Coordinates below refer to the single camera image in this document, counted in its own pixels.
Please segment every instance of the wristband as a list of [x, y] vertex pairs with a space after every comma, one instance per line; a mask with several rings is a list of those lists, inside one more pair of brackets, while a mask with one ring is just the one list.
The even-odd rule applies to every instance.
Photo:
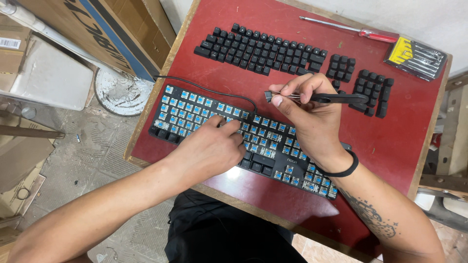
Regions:
[[358, 157], [356, 156], [355, 153], [353, 153], [352, 151], [349, 151], [349, 150], [346, 150], [347, 152], [349, 152], [349, 154], [351, 154], [352, 156], [352, 165], [351, 167], [344, 171], [344, 172], [341, 172], [341, 173], [327, 173], [325, 171], [323, 171], [321, 168], [317, 167], [319, 169], [319, 172], [321, 172], [323, 175], [325, 176], [328, 176], [328, 177], [345, 177], [345, 176], [348, 176], [350, 174], [352, 174], [354, 172], [354, 170], [356, 169], [356, 167], [358, 166], [359, 164], [359, 160], [358, 160]]

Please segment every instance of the dirty floor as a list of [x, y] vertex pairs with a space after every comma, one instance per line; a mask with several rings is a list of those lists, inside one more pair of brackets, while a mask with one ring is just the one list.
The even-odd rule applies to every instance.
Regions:
[[[39, 195], [18, 226], [24, 230], [36, 220], [73, 199], [116, 179], [139, 171], [122, 159], [138, 117], [118, 117], [108, 113], [93, 98], [83, 111], [64, 110], [22, 103], [37, 110], [34, 121], [66, 133], [56, 140], [41, 174], [46, 176]], [[164, 263], [168, 213], [174, 198], [148, 209], [127, 221], [113, 235], [88, 252], [94, 263]], [[448, 263], [466, 263], [468, 236], [433, 222], [444, 245]], [[358, 263], [300, 235], [293, 246], [310, 263]]]

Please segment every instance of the barcode label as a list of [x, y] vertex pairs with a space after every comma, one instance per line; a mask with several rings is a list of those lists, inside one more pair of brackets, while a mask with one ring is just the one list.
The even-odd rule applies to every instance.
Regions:
[[19, 49], [21, 40], [0, 37], [0, 47]]

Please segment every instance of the screwdriver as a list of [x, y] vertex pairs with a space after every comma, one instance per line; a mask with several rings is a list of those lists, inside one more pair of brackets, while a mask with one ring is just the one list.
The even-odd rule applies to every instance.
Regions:
[[383, 42], [395, 43], [396, 41], [398, 41], [398, 38], [400, 37], [400, 34], [387, 32], [387, 31], [382, 31], [382, 30], [378, 30], [378, 29], [367, 29], [367, 28], [357, 29], [357, 28], [346, 27], [346, 26], [337, 25], [337, 24], [333, 24], [333, 23], [328, 23], [328, 22], [325, 22], [325, 21], [320, 21], [320, 20], [317, 20], [317, 19], [303, 17], [303, 16], [300, 16], [299, 18], [303, 19], [303, 20], [307, 20], [307, 21], [320, 23], [320, 24], [334, 26], [334, 27], [341, 28], [341, 29], [347, 29], [347, 30], [355, 31], [355, 32], [358, 32], [358, 35], [360, 37], [368, 37], [370, 39], [380, 40], [380, 41], [383, 41]]

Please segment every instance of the table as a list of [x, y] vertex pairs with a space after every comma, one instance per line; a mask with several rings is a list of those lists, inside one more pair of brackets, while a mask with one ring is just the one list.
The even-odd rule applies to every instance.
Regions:
[[[333, 54], [355, 58], [353, 79], [350, 83], [342, 83], [340, 89], [351, 93], [357, 72], [364, 68], [394, 78], [395, 84], [384, 119], [369, 118], [343, 106], [340, 140], [351, 144], [360, 161], [371, 171], [413, 199], [447, 82], [451, 55], [443, 76], [426, 82], [382, 62], [389, 44], [301, 21], [300, 15], [356, 28], [364, 26], [294, 0], [195, 0], [161, 74], [182, 77], [221, 92], [247, 96], [255, 100], [260, 114], [290, 123], [266, 103], [263, 91], [270, 84], [286, 83], [293, 76], [274, 70], [268, 77], [245, 71], [194, 55], [194, 47], [215, 26], [230, 30], [236, 22], [253, 31], [326, 49], [329, 52], [326, 59]], [[324, 63], [321, 72], [325, 73], [327, 68], [328, 62]], [[155, 112], [153, 105], [162, 96], [159, 90], [167, 83], [242, 108], [251, 108], [247, 101], [241, 99], [208, 93], [176, 80], [158, 79], [124, 154], [127, 161], [141, 167], [164, 158], [176, 147], [147, 133]], [[377, 238], [341, 195], [335, 201], [329, 201], [237, 167], [193, 189], [359, 260], [367, 261], [381, 254]]]

